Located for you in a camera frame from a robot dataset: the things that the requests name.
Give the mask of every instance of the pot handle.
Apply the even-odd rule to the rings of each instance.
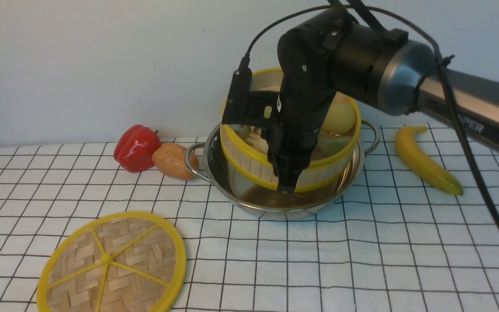
[[[375,140],[373,141],[373,143],[371,144],[371,146],[369,146],[365,150],[365,156],[367,156],[370,153],[372,153],[374,150],[376,150],[376,148],[379,146],[379,144],[380,144],[380,131],[379,131],[379,129],[376,126],[374,126],[372,123],[370,123],[370,122],[368,122],[366,120],[362,119],[361,123],[365,124],[367,127],[371,128],[375,132]]]
[[[196,168],[194,168],[192,166],[192,164],[190,163],[190,154],[192,154],[192,152],[194,152],[194,150],[199,150],[200,148],[204,148],[205,146],[205,143],[196,143],[196,144],[193,144],[192,146],[189,146],[187,149],[186,149],[186,154],[184,154],[184,164],[186,164],[186,168],[188,168],[188,170],[190,170],[190,172],[192,172],[192,174],[194,176],[196,176],[196,178],[199,178],[203,181],[206,181],[206,182],[211,182],[211,180],[204,174],[200,174],[198,172],[198,170],[196,170]]]

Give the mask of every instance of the stainless steel pot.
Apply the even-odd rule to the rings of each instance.
[[[353,158],[340,178],[323,188],[308,192],[284,194],[256,185],[244,178],[230,166],[220,147],[220,125],[211,132],[205,143],[197,143],[186,150],[188,169],[198,178],[213,184],[235,206],[263,219],[296,220],[314,215],[328,203],[338,198],[353,184],[363,169],[365,156],[377,148],[380,132],[366,120],[363,124],[372,128],[375,140],[363,150],[361,142],[355,147]],[[205,174],[190,165],[189,156],[194,150],[203,148]]]

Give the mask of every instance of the woven bamboo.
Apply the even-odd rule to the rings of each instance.
[[[113,219],[64,249],[50,271],[47,303],[52,312],[148,312],[164,297],[175,269],[175,244],[163,227]]]

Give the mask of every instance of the yellow spoke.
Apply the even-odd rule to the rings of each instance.
[[[90,229],[92,235],[94,236],[95,243],[97,243],[97,246],[99,247],[99,251],[101,251],[101,254],[105,253],[105,249],[103,249],[103,245],[101,245],[101,241],[99,240],[99,237],[97,237],[97,233],[95,232],[95,229],[93,227]]]
[[[101,277],[101,286],[99,286],[99,295],[97,296],[97,308],[95,312],[99,312],[101,308],[101,301],[103,300],[103,290],[105,288],[105,279],[107,278],[107,271],[109,270],[109,265],[105,265],[105,271],[103,271],[103,277]]]
[[[87,272],[89,270],[95,269],[98,266],[100,267],[101,265],[103,265],[103,263],[94,263],[94,264],[92,264],[91,266],[89,266],[89,267],[87,267],[85,269],[81,269],[80,271],[74,272],[71,275],[65,276],[64,278],[58,280],[55,283],[49,284],[49,286],[47,286],[47,289],[49,290],[51,288],[54,288],[55,286],[59,286],[59,285],[63,284],[64,282],[66,282],[68,280],[71,280],[71,279],[77,277],[78,275],[81,275],[81,274],[83,274],[83,273],[85,273],[85,272]]]
[[[122,253],[123,251],[125,251],[128,247],[134,245],[134,243],[136,243],[137,241],[139,241],[140,239],[142,239],[145,235],[148,235],[151,231],[157,229],[159,227],[159,225],[155,225],[154,227],[152,227],[151,229],[148,229],[147,231],[145,231],[144,233],[142,233],[142,235],[136,237],[133,241],[131,241],[130,243],[126,244],[124,247],[122,247],[119,251],[117,251],[116,253],[113,254],[112,258],[114,259],[116,256],[118,256],[120,253]]]
[[[150,280],[154,281],[155,283],[158,283],[158,284],[161,284],[161,285],[167,286],[167,287],[169,286],[169,283],[165,282],[164,280],[160,280],[160,279],[156,278],[155,276],[151,276],[151,275],[149,275],[147,273],[144,273],[144,272],[142,272],[140,270],[136,270],[134,268],[131,268],[131,267],[123,265],[123,264],[120,264],[120,263],[115,262],[115,261],[113,261],[113,264],[116,265],[119,268],[123,268],[125,270],[129,270],[129,271],[131,271],[133,273],[139,274],[139,275],[141,275],[141,276],[143,276],[143,277],[145,277],[147,279],[150,279]]]

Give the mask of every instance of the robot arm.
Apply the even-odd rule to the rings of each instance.
[[[388,115],[422,112],[452,127],[432,75],[432,49],[403,30],[380,32],[330,9],[284,34],[278,56],[285,74],[279,95],[249,92],[251,71],[241,65],[222,123],[263,128],[279,191],[293,192],[309,166],[336,91]],[[449,76],[469,136],[499,152],[499,83],[457,71]],[[266,106],[277,108],[268,119],[262,117]]]

